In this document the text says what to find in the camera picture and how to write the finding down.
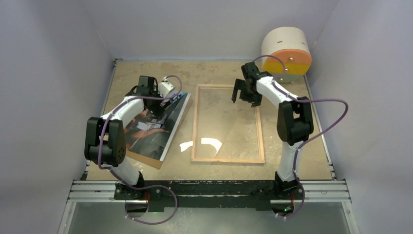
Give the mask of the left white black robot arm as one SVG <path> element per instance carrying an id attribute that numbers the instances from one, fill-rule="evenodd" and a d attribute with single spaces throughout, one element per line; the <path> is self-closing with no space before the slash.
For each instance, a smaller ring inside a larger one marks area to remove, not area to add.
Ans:
<path id="1" fill-rule="evenodd" d="M 142 198 L 150 187 L 145 186 L 142 173 L 126 160 L 124 126 L 145 110 L 155 117 L 163 114 L 168 106 L 166 102 L 176 97 L 170 77 L 158 81 L 154 77 L 140 76 L 138 84 L 125 94 L 120 104 L 101 117 L 87 120 L 85 158 L 99 169 L 108 170 L 126 186 L 126 193 L 132 199 Z"/>

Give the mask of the wooden picture frame with glass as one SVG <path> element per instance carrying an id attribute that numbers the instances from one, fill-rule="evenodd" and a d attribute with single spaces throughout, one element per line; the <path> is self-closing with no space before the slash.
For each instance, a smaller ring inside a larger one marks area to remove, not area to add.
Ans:
<path id="1" fill-rule="evenodd" d="M 263 165 L 259 107 L 233 103 L 232 86 L 200 84 L 195 89 L 192 149 L 194 163 Z"/>

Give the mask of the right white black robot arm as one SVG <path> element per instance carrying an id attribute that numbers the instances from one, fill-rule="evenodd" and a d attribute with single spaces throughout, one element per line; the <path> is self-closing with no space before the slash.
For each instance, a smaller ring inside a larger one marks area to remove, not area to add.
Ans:
<path id="1" fill-rule="evenodd" d="M 314 131 L 311 105 L 307 97 L 291 94 L 270 73 L 259 71 L 254 62 L 242 65 L 241 71 L 244 78 L 235 81 L 232 101 L 241 99 L 257 107 L 266 97 L 277 107 L 277 133 L 282 141 L 282 154 L 273 191 L 277 197 L 286 198 L 298 187 L 301 147 Z"/>

